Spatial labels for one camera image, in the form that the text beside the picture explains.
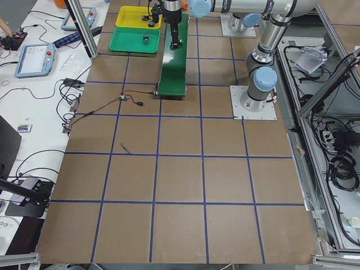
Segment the black stand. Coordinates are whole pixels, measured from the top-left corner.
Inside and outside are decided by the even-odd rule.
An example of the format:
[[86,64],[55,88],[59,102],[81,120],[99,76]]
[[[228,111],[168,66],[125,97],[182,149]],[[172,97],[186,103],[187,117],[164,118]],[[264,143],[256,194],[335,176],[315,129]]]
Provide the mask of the black stand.
[[[47,197],[48,201],[53,187],[53,183],[47,181],[39,181],[38,185],[40,185],[40,187],[37,187],[36,193]],[[37,205],[34,200],[31,200],[30,202],[22,202],[20,205],[9,202],[9,205],[7,206],[7,209],[5,211],[5,215],[11,217],[27,216],[40,218],[43,216],[45,208],[46,202],[41,203],[40,205]]]

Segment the white table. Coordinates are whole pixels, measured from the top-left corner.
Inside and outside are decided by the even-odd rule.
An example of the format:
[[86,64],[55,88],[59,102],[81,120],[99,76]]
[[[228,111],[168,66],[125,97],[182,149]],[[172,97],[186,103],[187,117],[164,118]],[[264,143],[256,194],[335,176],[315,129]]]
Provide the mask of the white table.
[[[104,0],[80,0],[82,6],[95,7],[97,10],[97,16],[92,28],[102,26],[106,17],[108,3]],[[67,14],[66,9],[58,8],[53,2],[49,0],[38,0],[33,7],[33,10],[50,13],[56,16],[65,17]],[[49,21],[56,30],[45,23],[45,19],[58,20]],[[47,42],[53,42],[61,37],[71,34],[61,30],[61,20],[50,17],[41,13],[30,13],[25,19],[23,26],[41,24],[47,29],[47,33],[42,37]],[[28,32],[28,36],[25,38],[23,45],[26,44],[41,44],[39,37],[43,34],[44,29],[41,26],[25,28],[25,32]],[[99,36],[95,37],[95,41],[98,42]],[[70,46],[75,47],[78,44],[72,43]],[[21,48],[18,51],[12,52],[6,59],[0,59],[0,64],[4,62],[17,61],[21,52]],[[0,67],[0,97],[3,96],[12,88],[30,88],[35,96],[47,97],[53,93],[54,84],[60,79],[78,77],[80,73],[64,70],[62,66],[64,62],[75,54],[76,59],[81,59],[86,67],[91,65],[91,61],[88,58],[84,46],[81,44],[76,49],[69,47],[61,47],[56,50],[55,61],[53,63],[52,70],[48,76],[36,77],[36,78],[24,78],[17,79],[14,76],[16,64]],[[83,82],[86,81],[88,71],[84,73],[79,79]],[[2,86],[1,83],[5,80],[8,81],[8,85]],[[69,93],[80,93],[76,90],[71,90]],[[56,105],[59,102],[61,96],[58,89],[52,98],[45,100],[34,99],[29,91],[16,90],[12,91],[6,97],[0,100],[0,115],[4,117],[13,128],[17,128],[21,124],[32,124],[31,132],[21,133],[22,140],[17,159],[12,167],[11,176],[15,175],[16,169],[20,163],[34,152],[46,149],[57,149],[64,151],[68,143],[68,135],[62,133],[61,119],[56,114]],[[64,115],[69,112],[70,106],[65,102],[59,106],[60,115]],[[55,170],[59,170],[62,162],[63,154],[60,152],[43,152],[31,157],[22,167],[21,171],[24,172],[28,169],[36,167],[48,167]],[[57,175],[49,170],[36,170],[32,172],[33,175],[39,177],[47,177],[56,181]],[[2,192],[0,199],[8,200],[11,197],[11,193]],[[3,202],[0,208],[0,216],[5,215],[8,202]],[[20,223],[22,218],[15,217]],[[15,231],[3,236],[0,234],[0,255],[5,255],[9,244],[15,234]]]

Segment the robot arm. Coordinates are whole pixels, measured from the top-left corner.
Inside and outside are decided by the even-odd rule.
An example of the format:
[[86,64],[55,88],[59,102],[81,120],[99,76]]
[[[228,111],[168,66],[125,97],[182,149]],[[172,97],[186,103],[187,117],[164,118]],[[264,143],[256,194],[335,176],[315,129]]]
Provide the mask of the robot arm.
[[163,0],[160,2],[162,6],[164,19],[167,24],[170,24],[172,48],[177,49],[182,44],[179,39],[178,24],[181,22],[181,0]]
[[191,13],[198,18],[210,12],[259,13],[270,15],[258,47],[251,53],[254,60],[267,64],[273,59],[276,47],[292,17],[311,11],[318,0],[190,0]]
[[262,110],[269,92],[277,83],[277,74],[269,66],[276,47],[292,17],[311,11],[318,0],[190,0],[189,7],[195,17],[207,16],[210,12],[258,13],[271,15],[261,40],[247,57],[246,67],[250,85],[240,104],[253,113]]

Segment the metal bracket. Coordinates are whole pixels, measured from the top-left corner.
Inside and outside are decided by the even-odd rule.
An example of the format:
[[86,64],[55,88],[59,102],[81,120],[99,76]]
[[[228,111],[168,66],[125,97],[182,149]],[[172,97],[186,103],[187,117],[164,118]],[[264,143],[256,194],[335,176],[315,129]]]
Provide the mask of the metal bracket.
[[233,32],[229,29],[228,23],[230,21],[231,15],[221,15],[221,29],[224,37],[238,37],[238,38],[256,38],[255,28],[250,27],[246,28],[241,32]]
[[[245,109],[240,104],[240,97],[242,93],[248,90],[248,86],[243,85],[231,85],[230,94],[231,94],[231,103],[232,103],[232,112],[234,119],[245,120],[276,120],[276,113],[273,102],[266,103],[263,110],[259,112],[251,112]],[[269,94],[267,100],[271,100],[272,97]]]

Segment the table surface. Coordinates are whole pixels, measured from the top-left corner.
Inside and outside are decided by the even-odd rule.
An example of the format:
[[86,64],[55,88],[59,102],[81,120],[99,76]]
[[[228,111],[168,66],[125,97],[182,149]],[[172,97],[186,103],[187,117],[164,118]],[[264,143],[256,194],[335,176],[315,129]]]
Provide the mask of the table surface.
[[[119,8],[112,0],[78,111],[123,90],[153,91],[153,57],[109,51]],[[286,130],[234,120],[230,85],[248,85],[256,39],[223,38],[218,13],[190,17],[187,96],[132,93],[71,131],[37,251],[43,263],[311,262],[315,240]],[[164,44],[164,27],[161,28]]]
[[[81,0],[80,3],[82,6],[93,6],[97,9],[97,17],[93,27],[102,26],[104,24],[106,12],[109,7],[108,3],[101,0]],[[65,17],[67,14],[66,9],[58,8],[53,2],[48,0],[38,0],[32,10],[48,12],[60,17]],[[48,23],[53,27],[46,24],[45,20],[50,20]],[[30,13],[22,26],[34,24],[43,25],[47,32],[42,36],[42,39],[47,42],[53,42],[72,33],[61,30],[61,23],[62,20],[45,14]],[[28,36],[25,38],[23,45],[43,43],[39,40],[39,37],[44,33],[44,29],[41,26],[28,27],[25,28],[25,31],[28,32]],[[72,43],[70,46],[75,47],[78,43],[79,42]],[[4,62],[17,61],[19,59],[20,52],[21,48],[18,51],[13,51],[8,57],[0,59],[0,64]],[[5,57],[7,54],[8,51],[5,51],[2,57]],[[74,61],[68,66],[68,69],[66,69],[63,65],[70,56],[74,57]],[[81,73],[81,71],[79,71],[81,68],[86,69],[90,65],[91,61],[88,58],[83,45],[80,44],[76,49],[71,49],[69,47],[61,47],[57,49],[52,70],[50,74],[45,77],[17,79],[14,77],[16,65],[1,67],[0,82],[3,82],[3,84],[8,82],[8,85],[3,86],[0,83],[0,96],[3,96],[6,92],[13,88],[22,87],[31,89],[36,97],[51,96],[56,81],[59,79],[65,79],[66,77],[75,79]],[[87,75],[88,72],[81,76],[80,80],[85,82]],[[69,138],[67,134],[62,133],[62,121],[56,114],[56,105],[60,98],[59,91],[56,88],[55,95],[52,98],[45,100],[36,100],[32,98],[29,92],[22,90],[12,91],[0,100],[0,115],[3,116],[13,128],[16,129],[18,125],[22,124],[33,125],[31,132],[21,133],[21,146],[12,168],[11,176],[15,175],[16,169],[20,163],[34,152],[48,149],[65,150]],[[70,106],[66,102],[62,102],[59,106],[60,114],[64,115],[69,112],[69,108]],[[43,152],[33,156],[25,162],[20,171],[24,172],[37,167],[49,167],[59,170],[62,158],[63,154],[59,152]],[[32,175],[47,177],[53,181],[56,181],[57,179],[57,175],[48,170],[36,170],[32,172]],[[11,194],[9,192],[2,192],[0,195],[0,199],[8,200],[10,197]],[[2,207],[0,208],[0,216],[5,214],[7,204],[8,202],[3,202]],[[22,220],[22,218],[18,217],[15,217],[15,219],[18,222],[21,222]],[[1,234],[0,255],[5,255],[12,237],[12,232],[7,235]]]

